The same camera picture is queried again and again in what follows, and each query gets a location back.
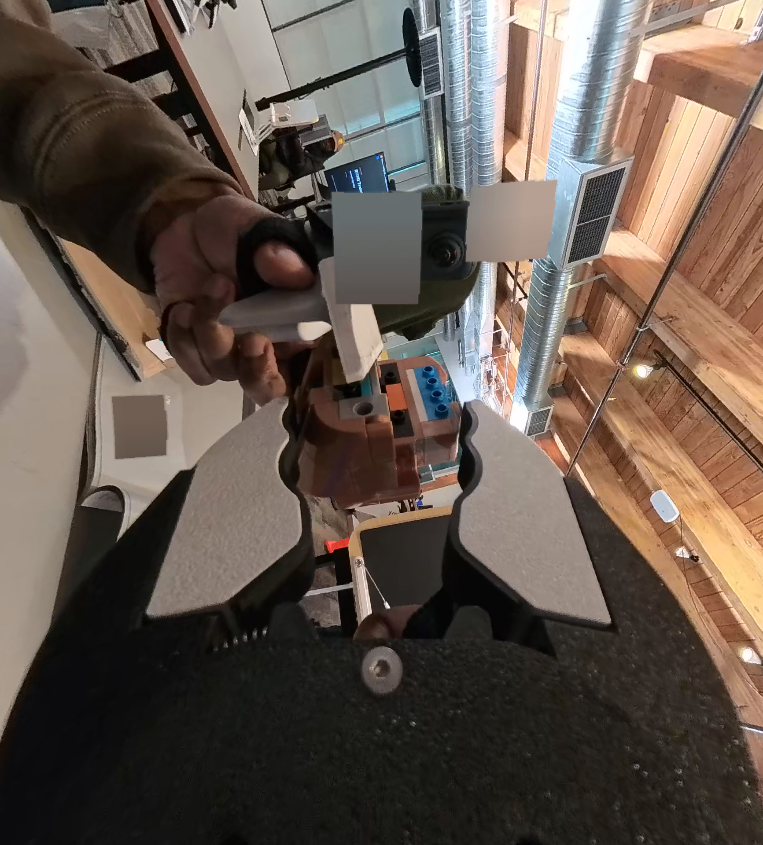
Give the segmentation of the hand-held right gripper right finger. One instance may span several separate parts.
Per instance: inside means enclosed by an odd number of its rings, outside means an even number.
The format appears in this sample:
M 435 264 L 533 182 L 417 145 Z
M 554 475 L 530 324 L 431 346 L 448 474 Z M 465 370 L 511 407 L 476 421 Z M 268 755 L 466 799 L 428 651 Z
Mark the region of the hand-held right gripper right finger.
M 461 493 L 446 588 L 490 613 L 608 628 L 611 615 L 566 481 L 535 441 L 481 400 L 461 412 Z

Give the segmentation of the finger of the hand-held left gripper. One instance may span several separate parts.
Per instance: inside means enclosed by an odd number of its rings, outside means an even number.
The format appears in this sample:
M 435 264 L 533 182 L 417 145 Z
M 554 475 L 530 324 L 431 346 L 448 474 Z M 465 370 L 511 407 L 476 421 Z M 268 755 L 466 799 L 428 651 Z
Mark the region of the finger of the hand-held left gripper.
M 344 378 L 347 383 L 360 382 L 376 364 L 383 349 L 374 307 L 335 301 L 335 261 L 332 257 L 321 260 L 321 290 Z

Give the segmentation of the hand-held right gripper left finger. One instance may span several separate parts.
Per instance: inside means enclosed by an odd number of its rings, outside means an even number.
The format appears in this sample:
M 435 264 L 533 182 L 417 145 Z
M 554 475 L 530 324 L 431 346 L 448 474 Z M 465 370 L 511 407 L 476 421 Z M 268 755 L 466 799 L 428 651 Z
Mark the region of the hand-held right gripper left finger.
M 298 490 L 290 401 L 268 402 L 196 464 L 146 614 L 297 602 L 314 573 L 310 509 Z

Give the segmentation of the brown toy brick model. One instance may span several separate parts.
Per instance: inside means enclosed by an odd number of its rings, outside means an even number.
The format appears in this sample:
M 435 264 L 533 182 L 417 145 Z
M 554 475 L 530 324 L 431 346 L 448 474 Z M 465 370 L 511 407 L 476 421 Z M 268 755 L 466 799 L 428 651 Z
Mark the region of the brown toy brick model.
M 461 404 L 435 356 L 381 358 L 348 381 L 333 342 L 310 353 L 292 401 L 299 488 L 346 510 L 416 499 L 458 461 Z

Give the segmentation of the person's left forearm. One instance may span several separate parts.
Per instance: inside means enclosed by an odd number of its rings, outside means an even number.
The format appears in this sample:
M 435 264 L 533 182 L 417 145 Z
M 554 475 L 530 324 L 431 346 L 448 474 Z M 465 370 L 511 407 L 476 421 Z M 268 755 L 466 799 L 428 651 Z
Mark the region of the person's left forearm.
M 0 199 L 30 209 L 123 280 L 154 290 L 157 208 L 241 194 L 132 84 L 51 29 L 44 2 L 0 2 Z

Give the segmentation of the grey desk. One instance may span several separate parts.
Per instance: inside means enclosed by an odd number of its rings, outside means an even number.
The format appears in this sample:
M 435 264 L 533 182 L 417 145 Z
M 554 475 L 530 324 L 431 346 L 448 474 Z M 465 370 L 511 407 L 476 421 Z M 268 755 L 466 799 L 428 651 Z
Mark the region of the grey desk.
M 0 710 L 52 610 L 95 343 L 23 214 L 0 204 Z

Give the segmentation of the person's left hand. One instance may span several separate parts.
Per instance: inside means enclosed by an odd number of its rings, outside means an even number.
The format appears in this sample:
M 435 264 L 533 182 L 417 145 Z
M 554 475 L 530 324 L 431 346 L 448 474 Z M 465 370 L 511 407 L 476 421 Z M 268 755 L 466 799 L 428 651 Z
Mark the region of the person's left hand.
M 236 272 L 239 238 L 268 219 L 281 217 L 229 193 L 169 222 L 150 250 L 155 295 L 168 312 L 164 343 L 176 364 L 198 386 L 237 382 L 259 406 L 288 393 L 288 362 L 310 347 L 235 334 L 219 321 L 242 289 Z

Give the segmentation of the dark monitor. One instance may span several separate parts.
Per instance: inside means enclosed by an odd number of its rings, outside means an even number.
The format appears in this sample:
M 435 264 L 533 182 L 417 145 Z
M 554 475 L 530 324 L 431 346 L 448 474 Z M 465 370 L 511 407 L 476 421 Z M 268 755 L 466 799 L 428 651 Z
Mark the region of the dark monitor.
M 387 162 L 382 152 L 324 170 L 333 193 L 388 193 Z

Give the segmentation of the metal air vent grille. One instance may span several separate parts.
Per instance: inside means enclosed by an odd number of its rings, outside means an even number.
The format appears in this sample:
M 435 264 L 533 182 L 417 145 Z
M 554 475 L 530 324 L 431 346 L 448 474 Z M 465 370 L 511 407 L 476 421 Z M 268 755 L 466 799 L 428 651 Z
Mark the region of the metal air vent grille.
M 625 192 L 633 155 L 607 161 L 567 158 L 557 172 L 555 215 L 547 259 L 561 272 L 600 258 Z

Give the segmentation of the black pole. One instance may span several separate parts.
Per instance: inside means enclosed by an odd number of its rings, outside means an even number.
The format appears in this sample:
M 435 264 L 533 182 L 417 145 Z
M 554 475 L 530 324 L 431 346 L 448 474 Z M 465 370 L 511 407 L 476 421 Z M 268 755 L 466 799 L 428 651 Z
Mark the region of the black pole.
M 412 86 L 419 89 L 423 81 L 420 34 L 416 17 L 410 7 L 406 7 L 402 14 L 402 41 L 403 46 L 401 48 L 389 52 L 384 56 L 362 62 L 352 68 L 344 69 L 329 76 L 316 79 L 300 87 L 260 98 L 260 100 L 255 102 L 255 108 L 257 111 L 265 111 L 276 104 L 284 104 L 291 100 L 302 99 L 341 82 L 355 79 L 366 73 L 385 68 L 400 60 L 405 61 L 407 64 L 408 78 L 410 79 Z

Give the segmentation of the corrugated silver duct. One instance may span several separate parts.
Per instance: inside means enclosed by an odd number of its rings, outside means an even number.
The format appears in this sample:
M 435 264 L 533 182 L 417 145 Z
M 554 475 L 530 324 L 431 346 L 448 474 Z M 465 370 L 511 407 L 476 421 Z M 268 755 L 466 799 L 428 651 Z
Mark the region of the corrugated silver duct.
M 470 195 L 501 181 L 512 2 L 437 5 L 450 180 Z

